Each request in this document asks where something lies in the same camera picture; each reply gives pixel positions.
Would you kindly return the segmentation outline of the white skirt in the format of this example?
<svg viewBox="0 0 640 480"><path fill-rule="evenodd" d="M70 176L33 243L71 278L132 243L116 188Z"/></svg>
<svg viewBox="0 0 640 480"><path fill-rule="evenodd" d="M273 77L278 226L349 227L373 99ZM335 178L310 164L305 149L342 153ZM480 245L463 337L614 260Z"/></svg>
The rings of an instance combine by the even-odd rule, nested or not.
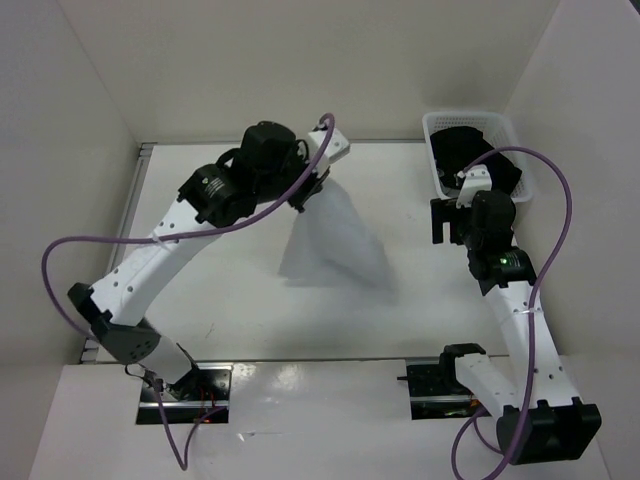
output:
<svg viewBox="0 0 640 480"><path fill-rule="evenodd" d="M397 277L383 243L360 216L348 192L328 179L296 216L278 275L291 287L326 287L398 298Z"/></svg>

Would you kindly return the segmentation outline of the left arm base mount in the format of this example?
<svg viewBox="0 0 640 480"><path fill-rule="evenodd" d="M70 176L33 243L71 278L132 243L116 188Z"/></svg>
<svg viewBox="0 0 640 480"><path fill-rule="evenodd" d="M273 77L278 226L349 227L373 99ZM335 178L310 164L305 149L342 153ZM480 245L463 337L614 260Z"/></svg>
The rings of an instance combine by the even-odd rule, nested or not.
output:
<svg viewBox="0 0 640 480"><path fill-rule="evenodd" d="M129 377L142 381L137 425L162 423L158 399L162 399L169 424L193 424L205 417L205 423L226 424L229 419L229 399L233 366L231 363L199 363L200 379L187 393L179 393L154 374L146 373L136 364L126 365Z"/></svg>

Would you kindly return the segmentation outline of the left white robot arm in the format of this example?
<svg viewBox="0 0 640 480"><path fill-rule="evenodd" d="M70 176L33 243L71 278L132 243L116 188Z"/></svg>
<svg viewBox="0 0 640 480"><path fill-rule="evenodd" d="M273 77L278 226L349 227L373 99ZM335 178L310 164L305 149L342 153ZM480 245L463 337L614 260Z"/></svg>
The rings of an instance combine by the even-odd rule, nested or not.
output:
<svg viewBox="0 0 640 480"><path fill-rule="evenodd" d="M147 319L150 305L207 245L237 231L256 209L289 203L303 211L321 189L335 131L326 114L304 139L272 121L250 126L240 145L197 168L179 188L164 217L116 268L93 284L76 283L68 297L97 343L123 365L136 364L180 400L204 388L196 362Z"/></svg>

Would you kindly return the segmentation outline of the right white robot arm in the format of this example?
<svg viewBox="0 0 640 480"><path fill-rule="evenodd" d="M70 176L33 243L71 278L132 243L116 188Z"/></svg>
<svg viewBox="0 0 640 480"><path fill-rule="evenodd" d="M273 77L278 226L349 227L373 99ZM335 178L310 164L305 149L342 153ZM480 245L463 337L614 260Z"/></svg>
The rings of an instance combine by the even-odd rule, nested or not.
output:
<svg viewBox="0 0 640 480"><path fill-rule="evenodd" d="M516 207L501 191L480 191L470 204L430 202L432 241L467 250L468 268L503 336L510 382L476 343L452 344L440 356L438 381L469 390L496 422L499 450L512 465L579 459L602 419L582 401L560 360L534 289L537 275L515 241Z"/></svg>

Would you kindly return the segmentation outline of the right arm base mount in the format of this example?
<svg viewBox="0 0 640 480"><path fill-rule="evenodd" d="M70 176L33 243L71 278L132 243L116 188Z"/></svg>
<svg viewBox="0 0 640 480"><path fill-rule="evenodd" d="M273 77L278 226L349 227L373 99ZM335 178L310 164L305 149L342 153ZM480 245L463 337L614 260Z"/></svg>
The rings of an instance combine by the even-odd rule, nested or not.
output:
<svg viewBox="0 0 640 480"><path fill-rule="evenodd" d="M468 389L446 381L435 357L407 360L397 381L408 390L412 420L469 418L480 407Z"/></svg>

